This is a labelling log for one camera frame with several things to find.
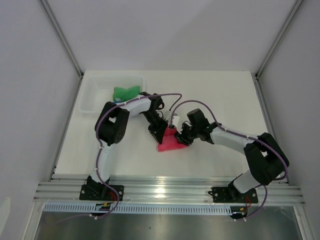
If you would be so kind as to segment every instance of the green cloth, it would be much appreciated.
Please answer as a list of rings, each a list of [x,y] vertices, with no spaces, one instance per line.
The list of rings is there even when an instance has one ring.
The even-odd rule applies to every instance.
[[[140,86],[132,86],[128,89],[116,86],[113,93],[114,102],[125,102],[134,99],[140,93]]]

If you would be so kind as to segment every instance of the clear plastic tray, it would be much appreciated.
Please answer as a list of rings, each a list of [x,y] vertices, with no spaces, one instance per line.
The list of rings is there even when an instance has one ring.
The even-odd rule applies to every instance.
[[[93,76],[88,79],[79,98],[78,110],[83,114],[98,115],[108,101],[113,101],[114,88],[140,86],[140,92],[146,91],[143,76]]]

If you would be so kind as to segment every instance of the robotic arm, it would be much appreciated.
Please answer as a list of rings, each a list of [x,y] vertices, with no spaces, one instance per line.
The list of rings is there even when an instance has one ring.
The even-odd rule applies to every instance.
[[[149,122],[148,130],[158,143],[162,143],[165,130],[168,127],[168,121],[160,117],[156,110],[164,108],[164,102],[160,96],[151,96],[146,92],[142,92],[139,97],[150,96],[149,98],[142,98],[117,107],[110,112],[110,114],[103,119],[99,129],[98,123],[107,111],[116,106],[115,103],[107,102],[98,118],[95,125],[97,136],[102,142],[102,151],[98,156],[99,174],[105,183],[109,183],[110,179],[110,162],[112,160],[113,148],[122,140],[125,135],[128,119],[137,115],[143,114]],[[254,137],[259,141],[264,142],[272,149],[274,149],[284,160],[285,164],[289,166],[289,161],[286,158],[275,139],[268,133],[261,135],[248,135],[247,138],[237,136],[242,134],[238,131],[233,131],[236,134],[229,133],[221,129],[217,123],[209,123],[200,109],[195,109],[187,114],[190,124],[183,123],[182,131],[176,132],[174,135],[178,143],[184,145],[191,145],[194,139],[200,138],[204,142],[210,144],[218,144],[233,149],[246,156],[249,170],[236,177],[229,183],[227,188],[222,189],[223,197],[217,196],[217,192],[213,194],[213,201],[219,203],[245,203],[244,197],[254,195],[255,187],[260,185],[268,185],[270,182],[276,180],[277,176],[284,171],[282,161],[258,141],[252,140],[249,137]],[[118,192],[123,191],[124,186],[113,185]],[[104,186],[97,176],[97,169],[95,168],[86,180],[86,183],[81,188],[80,200],[103,200],[109,201],[109,189]],[[257,203],[258,199],[252,199],[252,203]]]
[[[150,96],[146,92],[140,93],[137,96]],[[94,130],[97,131],[98,123],[107,111],[116,106],[116,103],[107,102],[95,124]],[[165,130],[168,126],[168,121],[160,117],[156,110],[164,108],[164,102],[161,97],[143,98],[139,101],[131,102],[125,106],[115,108],[101,123],[98,129],[98,137],[102,142],[102,151],[98,156],[99,174],[101,179],[108,184],[110,180],[110,163],[113,159],[113,149],[123,139],[126,133],[127,123],[129,118],[138,114],[143,114],[149,122],[148,130],[158,143],[162,143]],[[108,188],[104,186],[98,175],[97,169],[93,169],[89,177],[86,179],[86,184],[81,188],[80,200],[105,200],[108,201]]]
[[[191,145],[194,139],[200,138],[204,142],[217,144],[233,149],[246,156],[249,170],[236,177],[229,185],[227,193],[236,202],[242,199],[248,191],[260,186],[268,185],[284,171],[281,160],[266,147],[248,137],[254,137],[273,148],[289,166],[289,161],[275,139],[269,133],[262,135],[247,135],[247,138],[231,134],[219,128],[214,123],[209,123],[200,109],[195,109],[187,114],[191,125],[182,124],[181,133],[177,132],[175,138],[181,144]]]

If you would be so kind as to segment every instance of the glass panel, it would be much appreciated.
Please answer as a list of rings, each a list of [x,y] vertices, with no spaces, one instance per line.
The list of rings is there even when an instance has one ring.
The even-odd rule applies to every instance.
[[[111,214],[56,221],[76,213],[44,212],[36,240],[301,240],[293,207],[264,207],[259,214],[233,222],[229,216]]]

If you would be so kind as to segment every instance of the black mounting bracket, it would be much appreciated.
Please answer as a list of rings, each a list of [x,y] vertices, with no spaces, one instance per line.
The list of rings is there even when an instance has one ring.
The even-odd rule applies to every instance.
[[[110,187],[114,188],[118,194],[119,194],[119,201],[121,202],[124,197],[124,190],[125,186],[123,185],[110,185]],[[81,192],[80,192],[80,200],[86,200],[86,201],[106,201],[106,202],[112,202],[116,201],[114,197],[112,196],[113,193],[116,195],[112,190],[108,189],[108,191],[101,196],[101,194],[98,194],[97,192],[93,191],[87,184],[82,185]]]
[[[227,186],[214,186],[208,194],[212,196],[214,203],[219,204],[245,204],[246,197],[249,198],[252,204],[258,203],[257,191],[254,188],[250,189],[246,193],[239,194],[236,199],[231,196],[229,187]]]

